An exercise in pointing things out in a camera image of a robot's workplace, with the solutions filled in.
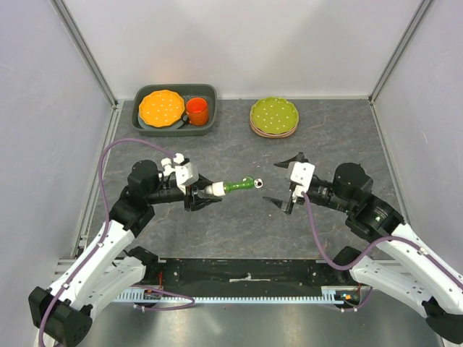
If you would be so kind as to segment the green dotted plate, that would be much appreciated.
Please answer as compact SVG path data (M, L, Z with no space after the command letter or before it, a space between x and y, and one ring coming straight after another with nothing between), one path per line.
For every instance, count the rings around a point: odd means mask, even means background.
M250 120L262 132L280 135L299 123L299 112L293 103L280 97L258 100L250 110Z

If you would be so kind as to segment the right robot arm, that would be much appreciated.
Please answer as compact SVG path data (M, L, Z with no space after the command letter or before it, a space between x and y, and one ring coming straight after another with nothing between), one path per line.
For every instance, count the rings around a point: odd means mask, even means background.
M372 193L373 180L357 163L337 166L332 181L319 179L303 153L277 165L290 183L288 201L268 201L286 214L294 205L307 208L314 240L319 240L312 206L346 214L349 230L369 243L359 252L345 247L336 262L321 250L332 278L352 280L406 304L423 317L436 334L462 344L462 274L439 257L390 204Z

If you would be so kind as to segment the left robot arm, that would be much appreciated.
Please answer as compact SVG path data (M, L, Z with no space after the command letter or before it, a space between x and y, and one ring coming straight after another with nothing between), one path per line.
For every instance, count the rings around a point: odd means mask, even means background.
M37 286L29 294L39 345L47 335L58 346L78 346L96 316L121 292L139 282L156 281L157 257L142 248L109 269L153 219L154 205L183 202L186 210L195 211L221 201L226 193L224 182L206 179L180 154L163 159L159 166L151 160L136 162L90 245L48 288Z

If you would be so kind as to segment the teal plate under orange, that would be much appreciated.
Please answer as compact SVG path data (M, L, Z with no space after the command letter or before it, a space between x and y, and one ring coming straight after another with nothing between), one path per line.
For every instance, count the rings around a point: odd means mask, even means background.
M151 125L148 125L147 123L145 123L142 118L140 117L140 115L138 114L137 115L137 121L138 121L138 124L140 125L140 127L142 129L147 129L147 130L159 130L159 131L164 131L164 130L171 130L171 129L179 129L181 128L185 122L184 122L184 119L181 118L179 121L173 123L172 125L169 125L169 126L165 126L165 127L154 127L154 126L151 126Z

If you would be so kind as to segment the orange mug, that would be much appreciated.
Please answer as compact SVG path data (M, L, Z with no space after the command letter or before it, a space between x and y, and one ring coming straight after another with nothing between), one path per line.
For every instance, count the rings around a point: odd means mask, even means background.
M184 123L201 127L209 120L208 102L205 98L190 98L184 105L184 116L181 117Z

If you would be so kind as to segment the grey plastic dish tub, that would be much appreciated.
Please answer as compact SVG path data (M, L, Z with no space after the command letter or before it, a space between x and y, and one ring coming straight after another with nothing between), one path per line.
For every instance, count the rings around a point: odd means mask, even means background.
M208 111L203 125L194 125L187 102L202 98ZM147 137L186 137L209 133L216 120L216 89L207 84L146 85L140 88L132 107L132 126Z

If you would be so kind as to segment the white pvc pipe assembly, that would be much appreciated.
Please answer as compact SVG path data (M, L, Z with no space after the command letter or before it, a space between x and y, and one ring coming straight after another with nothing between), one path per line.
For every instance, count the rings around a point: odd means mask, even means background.
M161 167L164 177L168 177L175 172L175 168L171 158L164 158L163 160L161 160Z

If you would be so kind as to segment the green plastic water faucet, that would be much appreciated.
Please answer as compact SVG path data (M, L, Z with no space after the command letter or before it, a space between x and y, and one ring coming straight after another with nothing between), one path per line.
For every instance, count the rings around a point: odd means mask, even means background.
M251 176L244 177L241 181L224 183L224 191L226 194L246 189L260 189L263 186L262 179L254 179Z

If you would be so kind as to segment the orange dotted plate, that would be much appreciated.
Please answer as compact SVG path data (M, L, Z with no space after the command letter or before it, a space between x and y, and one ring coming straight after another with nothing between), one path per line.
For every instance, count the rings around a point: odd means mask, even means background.
M139 115L148 125L165 127L179 121L184 113L184 99L171 90L158 90L145 96Z

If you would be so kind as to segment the white pvc elbow fitting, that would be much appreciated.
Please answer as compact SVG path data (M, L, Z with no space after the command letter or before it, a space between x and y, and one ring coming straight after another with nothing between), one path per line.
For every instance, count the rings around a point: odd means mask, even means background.
M204 189L204 192L215 197L223 197L226 195L225 183L223 181L214 182L211 185L208 185Z

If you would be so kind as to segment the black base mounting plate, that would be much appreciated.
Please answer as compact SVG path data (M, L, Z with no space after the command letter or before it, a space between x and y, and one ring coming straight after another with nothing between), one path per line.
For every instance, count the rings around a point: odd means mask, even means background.
M195 297L317 296L324 286L358 287L349 272L317 260L166 258L142 285Z

